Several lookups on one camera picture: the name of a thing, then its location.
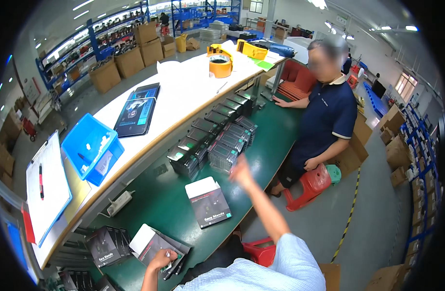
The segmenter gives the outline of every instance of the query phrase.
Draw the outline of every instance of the clipboard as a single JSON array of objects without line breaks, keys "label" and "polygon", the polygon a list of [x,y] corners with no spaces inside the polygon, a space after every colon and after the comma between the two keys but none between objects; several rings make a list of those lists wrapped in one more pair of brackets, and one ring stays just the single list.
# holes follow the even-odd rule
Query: clipboard
[{"label": "clipboard", "polygon": [[[39,166],[42,166],[44,199],[40,197]],[[61,158],[56,130],[38,150],[26,169],[27,204],[35,243],[41,247],[53,225],[72,200]]]}]

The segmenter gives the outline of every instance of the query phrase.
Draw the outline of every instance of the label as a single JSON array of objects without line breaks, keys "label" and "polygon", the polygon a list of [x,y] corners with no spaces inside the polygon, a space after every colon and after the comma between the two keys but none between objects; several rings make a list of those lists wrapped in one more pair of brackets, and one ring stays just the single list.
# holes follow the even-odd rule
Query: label
[{"label": "label", "polygon": [[103,155],[101,160],[98,162],[98,164],[95,167],[95,170],[97,170],[98,173],[100,173],[100,175],[102,175],[102,176],[106,175],[106,173],[108,172],[108,169],[109,169],[109,161],[111,160],[112,157],[113,157],[113,154],[108,150]]}]

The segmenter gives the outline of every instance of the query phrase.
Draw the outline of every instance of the light blue shirt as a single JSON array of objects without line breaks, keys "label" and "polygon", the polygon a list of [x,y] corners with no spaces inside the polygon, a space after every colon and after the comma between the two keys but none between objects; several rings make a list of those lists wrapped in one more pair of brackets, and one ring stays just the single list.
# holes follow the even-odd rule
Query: light blue shirt
[{"label": "light blue shirt", "polygon": [[227,268],[215,268],[175,290],[325,291],[326,281],[307,244],[286,233],[277,242],[274,263],[270,267],[236,259]]}]

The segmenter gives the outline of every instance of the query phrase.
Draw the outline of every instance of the power strip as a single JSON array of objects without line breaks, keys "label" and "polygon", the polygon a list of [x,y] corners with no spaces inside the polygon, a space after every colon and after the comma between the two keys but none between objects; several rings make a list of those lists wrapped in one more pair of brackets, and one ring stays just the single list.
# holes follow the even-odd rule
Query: power strip
[{"label": "power strip", "polygon": [[122,193],[121,196],[119,196],[116,199],[116,201],[109,200],[109,202],[111,202],[111,205],[106,209],[108,214],[111,217],[116,215],[116,213],[118,213],[119,210],[121,210],[130,200],[132,200],[132,194],[134,192],[135,192],[135,190],[132,192],[124,191],[124,193]]}]

